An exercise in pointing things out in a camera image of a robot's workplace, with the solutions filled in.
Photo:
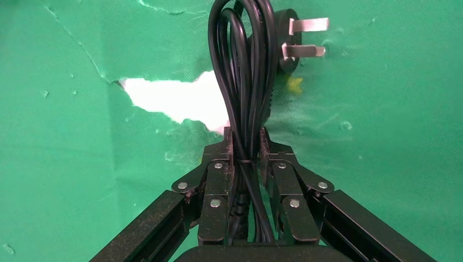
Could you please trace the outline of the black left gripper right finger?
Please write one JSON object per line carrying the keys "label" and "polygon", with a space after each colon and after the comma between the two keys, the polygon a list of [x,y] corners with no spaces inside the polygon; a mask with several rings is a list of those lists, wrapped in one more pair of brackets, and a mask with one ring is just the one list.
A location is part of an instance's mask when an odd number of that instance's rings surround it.
{"label": "black left gripper right finger", "polygon": [[260,167],[283,261],[431,261],[432,257],[260,132]]}

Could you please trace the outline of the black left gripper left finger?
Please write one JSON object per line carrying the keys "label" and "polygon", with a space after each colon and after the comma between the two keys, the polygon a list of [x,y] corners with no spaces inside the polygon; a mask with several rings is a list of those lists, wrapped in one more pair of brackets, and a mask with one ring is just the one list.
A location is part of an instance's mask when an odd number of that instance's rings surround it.
{"label": "black left gripper left finger", "polygon": [[169,261],[198,225],[200,244],[225,243],[233,136],[205,146],[201,163],[172,184],[102,248],[92,261]]}

